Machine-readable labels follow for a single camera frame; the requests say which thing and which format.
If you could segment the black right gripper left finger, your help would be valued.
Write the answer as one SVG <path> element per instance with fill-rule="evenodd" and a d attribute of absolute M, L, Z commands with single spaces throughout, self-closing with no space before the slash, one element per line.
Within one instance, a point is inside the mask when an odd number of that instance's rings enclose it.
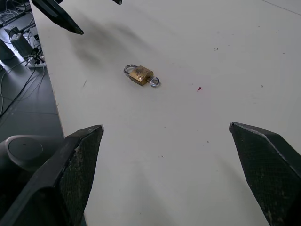
<path fill-rule="evenodd" d="M 92 189 L 103 126 L 67 136 L 12 136 L 0 145 L 0 223 L 79 226 Z"/>

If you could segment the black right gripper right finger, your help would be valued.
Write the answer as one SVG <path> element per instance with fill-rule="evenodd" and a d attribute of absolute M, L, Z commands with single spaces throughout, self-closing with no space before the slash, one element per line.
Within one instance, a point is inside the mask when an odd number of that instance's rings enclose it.
<path fill-rule="evenodd" d="M 232 122 L 246 181 L 271 226 L 301 224 L 301 156 L 279 134 Z"/>

